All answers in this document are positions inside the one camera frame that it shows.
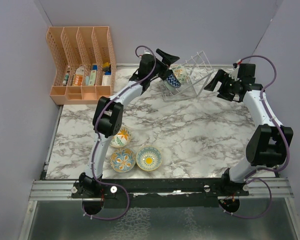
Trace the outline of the white bowl orange leaves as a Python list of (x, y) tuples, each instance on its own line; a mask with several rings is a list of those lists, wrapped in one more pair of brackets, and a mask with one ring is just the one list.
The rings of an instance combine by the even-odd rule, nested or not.
[(188, 81), (189, 75), (188, 75), (187, 69), (183, 65), (176, 65), (176, 66), (173, 66), (171, 69), (172, 69), (175, 77), (177, 78), (177, 80), (182, 85)]

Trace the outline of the teal green bowl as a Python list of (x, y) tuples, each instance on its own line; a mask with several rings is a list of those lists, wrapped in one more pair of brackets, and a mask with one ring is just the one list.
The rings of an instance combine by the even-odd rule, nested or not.
[(163, 84), (172, 94), (175, 94), (177, 92), (176, 88), (174, 86), (170, 85), (167, 81), (164, 80)]

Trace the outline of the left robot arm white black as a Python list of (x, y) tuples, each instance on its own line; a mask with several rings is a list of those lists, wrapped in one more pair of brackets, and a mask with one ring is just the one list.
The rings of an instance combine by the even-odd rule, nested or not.
[(85, 172), (81, 173), (78, 181), (83, 186), (87, 196), (96, 197), (101, 190), (103, 182), (103, 164), (112, 138), (119, 132), (122, 126), (125, 107), (141, 96), (154, 79), (171, 80), (175, 76), (170, 66), (180, 57), (168, 54), (160, 49), (153, 52), (150, 48), (140, 58), (138, 69), (129, 78), (127, 85), (110, 97), (101, 97), (98, 100), (93, 116), (92, 125), (96, 134), (96, 140), (92, 147), (89, 162)]

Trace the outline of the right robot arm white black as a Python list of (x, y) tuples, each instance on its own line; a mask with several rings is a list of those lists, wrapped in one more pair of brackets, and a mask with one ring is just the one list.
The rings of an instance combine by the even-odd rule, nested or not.
[(289, 147), (294, 132), (276, 119), (263, 85), (256, 83), (255, 71), (255, 64), (236, 63), (231, 73), (218, 70), (204, 88), (212, 92), (220, 83), (217, 97), (230, 102), (238, 97), (237, 102), (244, 103), (256, 127), (246, 145), (245, 159), (223, 174), (225, 180), (220, 182), (219, 189), (226, 196), (236, 192), (238, 184), (257, 171), (273, 172), (277, 166), (284, 166), (290, 157)]

